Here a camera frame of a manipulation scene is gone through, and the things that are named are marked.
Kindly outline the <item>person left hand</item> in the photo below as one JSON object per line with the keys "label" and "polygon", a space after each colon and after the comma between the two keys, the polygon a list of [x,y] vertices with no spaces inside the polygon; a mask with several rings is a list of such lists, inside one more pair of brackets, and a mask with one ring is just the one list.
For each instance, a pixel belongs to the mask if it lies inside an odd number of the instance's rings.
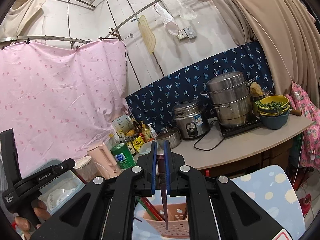
{"label": "person left hand", "polygon": [[23,214],[22,217],[15,217],[17,227],[20,228],[23,233],[23,239],[30,239],[32,232],[42,225],[41,222],[47,221],[51,217],[43,201],[38,199],[33,201],[32,207],[33,211],[30,213],[31,216]]}

